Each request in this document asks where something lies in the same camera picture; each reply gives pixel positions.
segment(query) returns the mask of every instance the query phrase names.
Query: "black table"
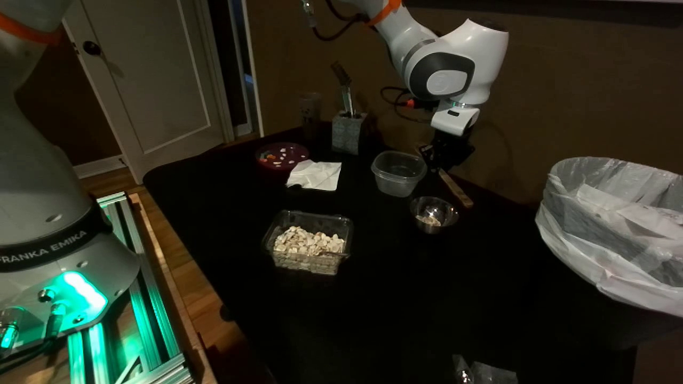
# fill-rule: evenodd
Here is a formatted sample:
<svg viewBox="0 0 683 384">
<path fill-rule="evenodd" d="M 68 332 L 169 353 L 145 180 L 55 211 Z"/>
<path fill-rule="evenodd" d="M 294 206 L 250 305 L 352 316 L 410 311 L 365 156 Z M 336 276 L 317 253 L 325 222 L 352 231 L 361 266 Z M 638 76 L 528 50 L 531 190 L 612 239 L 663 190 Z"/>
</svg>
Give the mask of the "black table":
<svg viewBox="0 0 683 384">
<path fill-rule="evenodd" d="M 453 354 L 526 383 L 576 383 L 569 374 L 583 369 L 595 378 L 581 383 L 629 383 L 650 314 L 604 300 L 559 264 L 535 232 L 533 207 L 461 181 L 476 207 L 430 238 L 405 199 L 376 190 L 372 154 L 314 152 L 344 162 L 340 190 L 325 194 L 282 188 L 255 162 L 262 143 L 156 168 L 145 186 L 278 383 L 453 383 Z M 453 201 L 435 176 L 417 194 Z M 354 222 L 338 277 L 274 266 L 262 234 L 280 209 Z"/>
</svg>

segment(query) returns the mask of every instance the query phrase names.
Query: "white door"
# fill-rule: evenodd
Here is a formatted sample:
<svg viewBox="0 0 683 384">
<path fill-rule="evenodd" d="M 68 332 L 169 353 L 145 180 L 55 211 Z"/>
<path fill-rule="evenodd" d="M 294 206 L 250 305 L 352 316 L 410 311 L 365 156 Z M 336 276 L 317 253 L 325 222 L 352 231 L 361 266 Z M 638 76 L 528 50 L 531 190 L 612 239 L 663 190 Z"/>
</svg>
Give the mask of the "white door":
<svg viewBox="0 0 683 384">
<path fill-rule="evenodd" d="M 137 181 L 234 138 L 203 0 L 76 0 L 64 28 Z"/>
</svg>

